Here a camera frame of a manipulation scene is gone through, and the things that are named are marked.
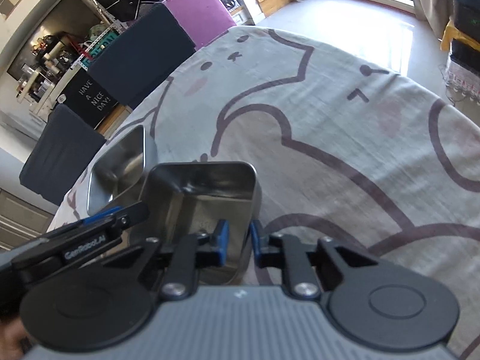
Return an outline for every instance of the human hand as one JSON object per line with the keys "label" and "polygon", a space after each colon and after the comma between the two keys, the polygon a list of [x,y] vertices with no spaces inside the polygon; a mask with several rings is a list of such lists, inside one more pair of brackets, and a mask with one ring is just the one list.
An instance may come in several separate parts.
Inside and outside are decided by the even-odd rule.
{"label": "human hand", "polygon": [[19,317],[0,323],[0,360],[18,360],[23,356],[20,340],[27,337]]}

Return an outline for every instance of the chair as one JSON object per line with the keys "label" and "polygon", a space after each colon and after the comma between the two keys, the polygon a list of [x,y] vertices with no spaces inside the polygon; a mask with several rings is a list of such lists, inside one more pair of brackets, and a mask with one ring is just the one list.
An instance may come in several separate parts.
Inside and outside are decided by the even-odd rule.
{"label": "chair", "polygon": [[163,0],[195,43],[195,50],[237,24],[220,0]]}
{"label": "chair", "polygon": [[155,4],[110,44],[88,74],[132,109],[191,57],[195,45],[163,4]]}
{"label": "chair", "polygon": [[20,172],[20,184],[60,205],[105,138],[59,104]]}

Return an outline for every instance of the white tile floor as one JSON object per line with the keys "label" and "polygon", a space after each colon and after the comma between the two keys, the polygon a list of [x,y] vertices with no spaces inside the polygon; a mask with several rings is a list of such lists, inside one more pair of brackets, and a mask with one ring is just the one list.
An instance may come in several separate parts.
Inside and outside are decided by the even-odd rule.
{"label": "white tile floor", "polygon": [[[288,4],[258,25],[331,44],[400,72],[448,101],[441,73],[448,55],[429,25],[410,14],[362,0],[306,0]],[[480,125],[480,107],[457,107]]]}

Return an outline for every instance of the table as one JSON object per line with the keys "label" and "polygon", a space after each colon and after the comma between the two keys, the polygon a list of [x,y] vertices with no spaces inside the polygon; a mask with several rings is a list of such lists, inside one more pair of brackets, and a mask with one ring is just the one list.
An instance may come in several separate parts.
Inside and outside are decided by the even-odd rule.
{"label": "table", "polygon": [[[346,240],[446,284],[462,309],[450,348],[480,357],[480,130],[433,93],[328,44],[231,28],[135,109],[51,228],[87,216],[92,164],[139,124],[159,162],[252,163],[268,232]],[[279,280],[252,261],[244,276]]]}

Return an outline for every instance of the metal container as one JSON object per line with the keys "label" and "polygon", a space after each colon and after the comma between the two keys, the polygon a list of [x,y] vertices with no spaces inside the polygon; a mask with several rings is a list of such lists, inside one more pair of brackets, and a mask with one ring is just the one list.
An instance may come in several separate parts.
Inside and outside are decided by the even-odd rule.
{"label": "metal container", "polygon": [[249,223],[258,217],[261,189],[252,165],[243,162],[165,163],[148,175],[140,200],[150,217],[128,230],[129,244],[147,237],[176,243],[185,234],[212,233],[220,219],[229,221],[226,266],[204,269],[200,280],[232,284],[246,271],[251,241]]}
{"label": "metal container", "polygon": [[95,162],[88,183],[87,212],[138,201],[148,172],[158,163],[157,147],[137,126]]}

